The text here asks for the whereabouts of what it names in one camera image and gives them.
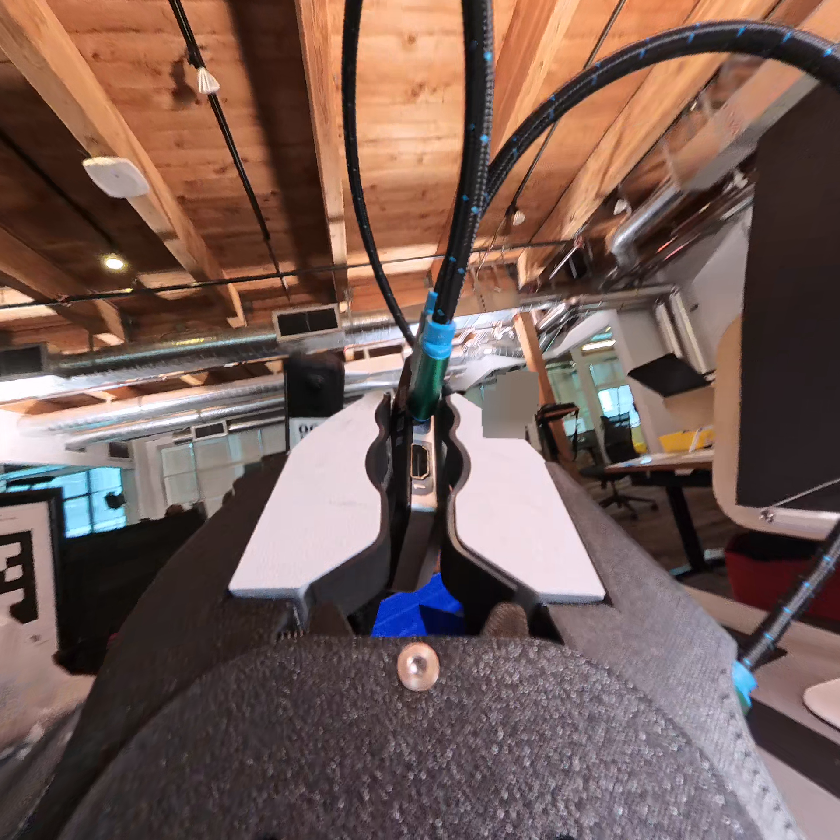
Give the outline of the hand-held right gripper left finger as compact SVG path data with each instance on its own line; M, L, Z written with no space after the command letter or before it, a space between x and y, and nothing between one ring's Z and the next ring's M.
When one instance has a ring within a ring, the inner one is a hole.
M291 605L301 625L330 606L350 618L392 573L388 392L370 392L295 446L227 589Z

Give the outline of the silver multiport hub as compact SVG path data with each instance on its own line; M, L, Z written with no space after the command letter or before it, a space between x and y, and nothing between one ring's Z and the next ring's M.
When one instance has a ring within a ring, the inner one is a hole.
M390 425L392 475L390 593L414 593L436 572L445 517L445 445L435 416L417 421L403 392Z

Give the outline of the blue storage bin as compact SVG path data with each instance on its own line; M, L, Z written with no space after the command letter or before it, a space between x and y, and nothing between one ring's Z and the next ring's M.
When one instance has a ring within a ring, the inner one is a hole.
M467 634L463 606L440 573L412 593L386 597L376 614L372 637L460 637Z

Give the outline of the black cable teal plug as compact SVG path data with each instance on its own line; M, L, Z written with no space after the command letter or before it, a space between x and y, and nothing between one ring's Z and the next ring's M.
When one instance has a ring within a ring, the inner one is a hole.
M464 2L465 33L465 133L461 158L460 195L455 203L444 264L435 287L427 295L414 339L411 384L407 410L416 421L425 421L438 409L444 392L445 373L455 336L455 310L464 285L468 252L475 243L479 222L507 179L520 152L526 151L541 132L556 124L567 111L595 92L632 72L669 61L701 54L734 53L760 56L803 70L824 85L838 87L838 45L804 31L747 20L703 22L669 30L639 41L582 71L539 106L490 162L490 136L494 93L491 52L492 12L490 2ZM537 605L546 606L548 593L525 582L523 572L504 569L490 557L490 549L476 550L458 531L459 494L473 477L474 461L455 438L448 456L460 470L455 487L447 490L446 524L442 548L442 571L447 586L467 581L484 597L470 606L477 616L489 614L491 606L516 603L530 616ZM749 645L729 669L731 687L746 716L757 688L754 671L775 651L782 636L830 580L838 566L838 524L819 546L812 566L794 589L749 637Z

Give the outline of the metal air vent grille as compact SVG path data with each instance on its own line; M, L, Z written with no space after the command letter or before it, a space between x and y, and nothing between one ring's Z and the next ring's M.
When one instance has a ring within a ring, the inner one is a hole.
M339 306L334 303L273 311L271 321L280 342L336 333L342 328Z

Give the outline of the black standing desk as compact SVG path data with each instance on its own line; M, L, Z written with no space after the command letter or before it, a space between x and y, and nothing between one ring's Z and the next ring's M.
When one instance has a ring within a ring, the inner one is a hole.
M580 408L572 402L545 404L538 409L535 423L545 459L557 464L576 461L580 445L579 419Z

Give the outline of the black office chair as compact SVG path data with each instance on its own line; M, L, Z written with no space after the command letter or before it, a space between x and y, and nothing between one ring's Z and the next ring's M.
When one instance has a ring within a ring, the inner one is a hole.
M608 475L608 466L618 465L626 460L635 459L637 452L634 446L631 418L629 413L620 413L613 418L601 417L601 428L606 462L600 465L592 465L581 469L581 476L589 480L598 480L602 489L610 488L611 493L600 499L599 504L603 509L616 508L624 510L633 520L638 520L637 510L634 504L641 504L651 511L658 510L655 500L647 497L627 495L618 489L617 484L622 480L634 479L627 472L619 472Z

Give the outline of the wooden desk black legs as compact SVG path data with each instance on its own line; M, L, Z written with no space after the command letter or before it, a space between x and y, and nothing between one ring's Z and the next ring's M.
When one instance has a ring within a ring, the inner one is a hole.
M685 496L686 488L712 487L712 460L712 450L702 449L693 453L642 455L604 468L605 478L630 476L642 487L665 490L688 561L670 571L680 581L720 569L725 564L722 549L702 548Z

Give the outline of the small yellow bin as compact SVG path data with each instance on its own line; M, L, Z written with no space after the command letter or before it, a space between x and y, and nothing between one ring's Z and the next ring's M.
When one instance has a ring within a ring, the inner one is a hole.
M715 431L713 426L698 427L661 435L658 441L664 454L690 454L713 447Z

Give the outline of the black panel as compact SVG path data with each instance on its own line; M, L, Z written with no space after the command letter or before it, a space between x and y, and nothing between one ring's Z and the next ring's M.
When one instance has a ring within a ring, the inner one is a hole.
M142 594L205 519L191 509L65 539L55 567L57 664L95 675Z

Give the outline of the red storage bin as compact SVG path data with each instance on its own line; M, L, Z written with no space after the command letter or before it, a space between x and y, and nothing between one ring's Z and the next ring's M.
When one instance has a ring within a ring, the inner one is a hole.
M811 568L818 542L766 532L741 532L727 544L724 560L732 597L769 611Z

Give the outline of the white ceiling access point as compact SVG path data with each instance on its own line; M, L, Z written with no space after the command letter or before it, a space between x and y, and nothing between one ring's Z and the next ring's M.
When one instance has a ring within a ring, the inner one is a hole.
M112 198L129 200L150 192L150 184L141 169L123 157L90 156L82 162L82 167L93 184Z

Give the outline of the black framed tag sign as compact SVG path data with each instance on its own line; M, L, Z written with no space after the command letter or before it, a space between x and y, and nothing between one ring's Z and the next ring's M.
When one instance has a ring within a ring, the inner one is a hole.
M65 537L60 489L4 492L1 495L1 619L11 640L52 659L58 650L56 564Z

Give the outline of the wooden post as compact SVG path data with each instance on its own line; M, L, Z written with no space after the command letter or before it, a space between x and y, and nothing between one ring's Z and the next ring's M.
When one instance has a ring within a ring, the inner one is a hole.
M514 318L514 327L523 351L528 369L538 376L539 406L556 403L553 387L550 382L548 369L539 346L539 337L530 311L521 311ZM574 478L579 479L580 473L575 463L560 462L560 465Z

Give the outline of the large silver air duct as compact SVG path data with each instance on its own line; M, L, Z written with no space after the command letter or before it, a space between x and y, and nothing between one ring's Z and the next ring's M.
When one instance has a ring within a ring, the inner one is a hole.
M186 334L171 339L114 345L83 353L53 353L46 345L2 349L2 387L23 390L44 379L68 382L100 378L117 383L164 373L191 373L231 363L285 358L291 354L344 350L404 340L393 321L368 313L337 328L280 336L271 329L246 328Z

